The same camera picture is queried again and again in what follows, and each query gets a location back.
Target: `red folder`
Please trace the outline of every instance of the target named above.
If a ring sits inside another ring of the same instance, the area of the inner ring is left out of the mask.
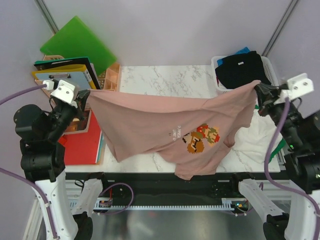
[[[101,136],[101,129],[92,112],[88,132],[63,136],[65,165],[96,164]]]

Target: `pink t-shirt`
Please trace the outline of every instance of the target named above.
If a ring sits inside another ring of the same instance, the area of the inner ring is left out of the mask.
[[[215,174],[238,129],[250,126],[259,83],[210,99],[91,90],[88,102],[118,162],[157,152],[190,180]]]

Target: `white laundry basket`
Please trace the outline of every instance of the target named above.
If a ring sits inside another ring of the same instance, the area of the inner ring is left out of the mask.
[[[218,95],[221,95],[221,94],[224,94],[224,93],[227,93],[227,92],[233,90],[233,89],[225,88],[221,83],[219,85],[217,83],[217,75],[216,75],[216,68],[218,67],[218,62],[217,61],[219,59],[223,59],[225,57],[227,57],[227,56],[214,56],[211,59],[213,82],[214,82],[214,86],[215,86],[215,89],[216,89],[216,93]],[[262,60],[263,67],[264,67],[264,73],[265,73],[266,77],[269,79],[271,85],[278,86],[279,85],[278,84],[278,79],[277,79],[277,76],[275,74],[274,68],[271,65],[270,60],[265,56],[262,56],[261,60]]]

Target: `green folder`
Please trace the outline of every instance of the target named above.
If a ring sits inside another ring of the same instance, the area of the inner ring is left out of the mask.
[[[77,16],[53,35],[40,48],[40,51],[46,55],[61,55],[66,59],[87,56],[94,64],[97,75],[103,73],[117,60],[115,55]]]

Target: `metal floor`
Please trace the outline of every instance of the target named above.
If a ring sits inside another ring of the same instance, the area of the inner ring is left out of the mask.
[[[132,210],[92,219],[92,240],[265,240],[255,211],[234,217],[218,211]],[[38,240],[45,239],[41,228]]]

